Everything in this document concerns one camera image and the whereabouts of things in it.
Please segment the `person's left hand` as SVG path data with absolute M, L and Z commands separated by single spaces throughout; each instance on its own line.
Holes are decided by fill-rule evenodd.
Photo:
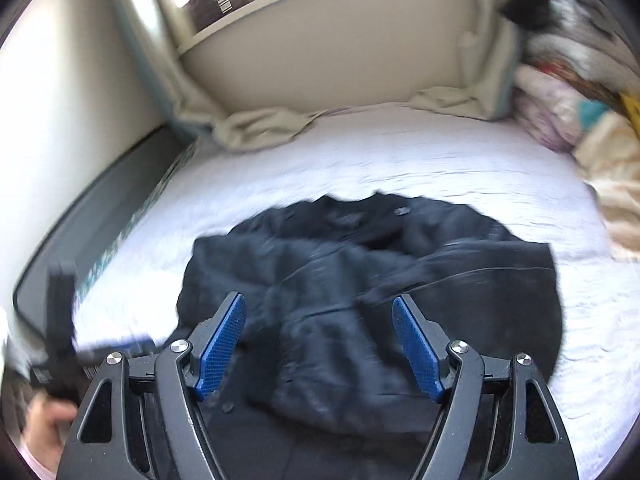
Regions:
M 39 479 L 56 478 L 64 448 L 58 426 L 72 422 L 76 415 L 75 403 L 46 392 L 38 392 L 29 403 L 18 450 Z

